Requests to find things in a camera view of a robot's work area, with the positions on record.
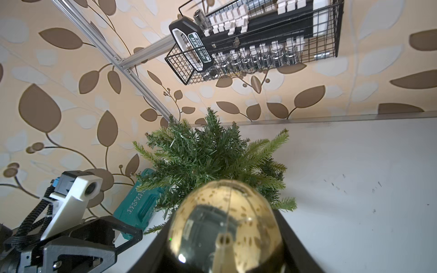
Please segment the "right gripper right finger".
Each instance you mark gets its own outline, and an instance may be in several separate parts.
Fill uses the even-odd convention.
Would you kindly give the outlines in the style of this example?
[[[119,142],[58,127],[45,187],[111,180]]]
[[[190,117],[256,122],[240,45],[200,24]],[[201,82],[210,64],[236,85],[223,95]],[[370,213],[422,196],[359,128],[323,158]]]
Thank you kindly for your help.
[[[283,273],[324,273],[279,210],[273,210],[284,245]]]

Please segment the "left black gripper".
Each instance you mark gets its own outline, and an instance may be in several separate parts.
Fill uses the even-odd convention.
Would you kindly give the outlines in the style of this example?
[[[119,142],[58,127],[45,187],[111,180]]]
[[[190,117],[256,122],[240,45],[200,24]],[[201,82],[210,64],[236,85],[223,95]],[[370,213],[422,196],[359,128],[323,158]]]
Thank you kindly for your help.
[[[115,232],[131,236],[115,247]],[[113,249],[121,254],[143,238],[142,230],[113,216],[85,222],[48,242],[40,242],[6,257],[8,273],[102,273],[113,265]]]

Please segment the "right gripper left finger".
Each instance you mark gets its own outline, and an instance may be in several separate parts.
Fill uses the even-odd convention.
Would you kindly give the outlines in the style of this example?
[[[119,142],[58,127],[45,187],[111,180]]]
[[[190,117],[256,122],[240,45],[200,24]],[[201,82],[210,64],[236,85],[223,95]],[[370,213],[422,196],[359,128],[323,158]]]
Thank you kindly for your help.
[[[177,267],[168,250],[169,219],[128,273],[176,273]]]

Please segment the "gold ball ornament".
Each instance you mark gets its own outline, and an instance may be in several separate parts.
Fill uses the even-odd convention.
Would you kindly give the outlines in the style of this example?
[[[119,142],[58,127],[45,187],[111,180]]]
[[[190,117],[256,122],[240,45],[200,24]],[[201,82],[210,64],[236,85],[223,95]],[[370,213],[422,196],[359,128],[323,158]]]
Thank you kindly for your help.
[[[191,192],[168,230],[167,252],[188,273],[282,273],[284,250],[269,202],[236,180]]]

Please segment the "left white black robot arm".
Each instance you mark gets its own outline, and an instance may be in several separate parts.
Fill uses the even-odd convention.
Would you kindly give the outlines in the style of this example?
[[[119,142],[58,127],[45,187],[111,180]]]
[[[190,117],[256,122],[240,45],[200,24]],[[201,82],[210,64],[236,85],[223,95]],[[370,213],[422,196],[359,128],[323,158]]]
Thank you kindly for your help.
[[[3,242],[3,273],[102,273],[119,254],[142,240],[142,230],[106,216],[41,240],[9,237]]]

